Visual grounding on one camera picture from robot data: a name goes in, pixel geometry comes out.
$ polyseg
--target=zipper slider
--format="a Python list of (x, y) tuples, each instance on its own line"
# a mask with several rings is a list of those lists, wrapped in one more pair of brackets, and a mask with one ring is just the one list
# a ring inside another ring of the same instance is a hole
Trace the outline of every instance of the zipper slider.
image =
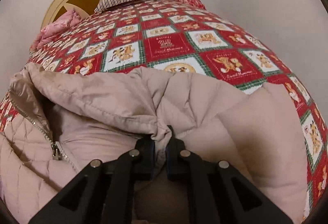
[(52, 159), (53, 160), (63, 160), (62, 154), (56, 144), (51, 144), (52, 149)]

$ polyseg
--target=bed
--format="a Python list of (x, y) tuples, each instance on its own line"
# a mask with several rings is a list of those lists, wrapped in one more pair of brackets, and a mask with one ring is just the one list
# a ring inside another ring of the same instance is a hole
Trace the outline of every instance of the bed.
[[(327, 127), (297, 76), (255, 36), (201, 7), (177, 0), (149, 0), (93, 14), (99, 1), (54, 0), (42, 27), (72, 8), (84, 20), (34, 52), (28, 62), (84, 76), (128, 73), (141, 66), (196, 72), (226, 81), (246, 94), (264, 82), (283, 84), (294, 102), (306, 144), (306, 219), (326, 186)], [(17, 113), (6, 95), (0, 105), (0, 131)]]

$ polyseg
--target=red checkered bedsheet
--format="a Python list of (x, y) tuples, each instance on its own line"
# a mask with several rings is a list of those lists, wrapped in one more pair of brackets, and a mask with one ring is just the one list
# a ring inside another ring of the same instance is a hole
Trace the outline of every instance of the red checkered bedsheet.
[[(283, 84), (297, 109), (308, 156), (304, 215), (327, 181), (327, 127), (306, 88), (268, 47), (239, 26), (204, 9), (157, 0), (90, 16), (35, 52), (29, 62), (46, 70), (89, 75), (144, 66), (197, 72), (224, 80), (247, 94), (263, 82)], [(0, 131), (17, 114), (0, 106)]]

